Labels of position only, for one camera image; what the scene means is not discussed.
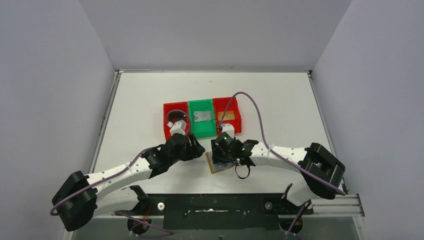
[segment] green bin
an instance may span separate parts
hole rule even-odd
[[[189,101],[188,111],[191,121],[191,132],[196,138],[214,137],[217,135],[212,99]]]

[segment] screw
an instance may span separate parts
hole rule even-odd
[[[271,210],[271,209],[273,209],[273,204],[268,201],[267,203],[265,203],[265,208],[268,209],[268,210]]]
[[[157,204],[157,209],[158,209],[159,211],[163,211],[163,210],[165,209],[165,204],[164,204],[163,202],[159,202],[159,203]]]

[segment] red tray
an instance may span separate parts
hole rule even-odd
[[[171,128],[167,125],[167,120],[165,119],[165,117],[169,111],[174,109],[182,110],[186,112],[187,114],[189,114],[189,104],[186,101],[163,104],[163,132],[165,133],[166,140],[168,140],[171,137],[171,133],[170,133]],[[187,119],[184,119],[184,121],[187,123],[187,126],[185,127],[185,132],[187,132],[189,130],[190,123],[188,123]]]
[[[222,118],[222,114],[225,111],[225,108],[230,101],[231,97],[219,97],[213,98],[213,110],[215,112],[216,126],[220,124],[220,120]],[[231,101],[231,104],[228,107],[228,110],[225,114],[225,119],[222,123],[231,124],[234,127],[234,132],[239,134],[242,132],[242,116],[239,111],[239,104],[237,103],[237,99]],[[221,131],[216,130],[216,134],[220,135]]]

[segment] plastic container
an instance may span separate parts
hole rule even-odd
[[[214,137],[217,135],[212,99],[189,101],[188,111],[191,121],[191,132],[196,138]]]
[[[171,128],[167,125],[167,120],[165,119],[165,117],[169,111],[174,109],[182,110],[188,114],[189,104],[186,101],[163,104],[163,132],[165,133],[166,140],[168,140],[171,137],[171,133],[170,133]],[[169,115],[169,121],[172,123],[175,123],[176,121],[181,119],[183,119],[187,123],[187,126],[185,127],[185,132],[187,132],[190,127],[190,124],[187,121],[187,116],[184,117],[182,114],[178,114],[178,112],[176,112],[175,114],[171,113]]]
[[[216,119],[216,127],[218,127],[218,124],[220,124],[220,120],[230,99],[231,97],[219,97],[212,99]],[[242,132],[242,116],[240,115],[239,104],[237,103],[237,99],[235,97],[231,101],[231,104],[228,107],[224,121],[222,123],[231,124],[234,127],[234,132],[236,134]]]

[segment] black strap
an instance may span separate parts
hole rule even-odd
[[[247,179],[247,178],[249,177],[249,175],[251,174],[251,166],[246,165],[246,166],[247,166],[247,169],[248,169],[248,172],[247,172],[247,176],[245,176],[245,177],[241,177],[241,176],[239,176],[239,174],[237,173],[237,166],[239,166],[239,165],[238,165],[238,164],[236,164],[236,165],[235,165],[235,168],[234,168],[234,170],[235,170],[235,174],[237,174],[237,177],[238,177],[239,179]]]

